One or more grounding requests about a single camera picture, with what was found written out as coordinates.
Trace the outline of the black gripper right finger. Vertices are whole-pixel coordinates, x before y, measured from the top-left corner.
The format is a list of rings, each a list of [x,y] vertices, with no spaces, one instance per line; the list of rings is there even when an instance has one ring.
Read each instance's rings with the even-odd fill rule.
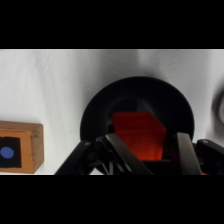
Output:
[[[183,175],[201,175],[202,171],[189,135],[178,133],[177,143],[181,173]]]

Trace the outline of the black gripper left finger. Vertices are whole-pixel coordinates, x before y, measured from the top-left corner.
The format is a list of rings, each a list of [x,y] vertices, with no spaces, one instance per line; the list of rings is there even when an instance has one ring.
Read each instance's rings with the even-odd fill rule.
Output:
[[[123,166],[133,175],[152,175],[152,172],[132,153],[128,146],[114,133],[108,134],[106,139],[113,146]]]

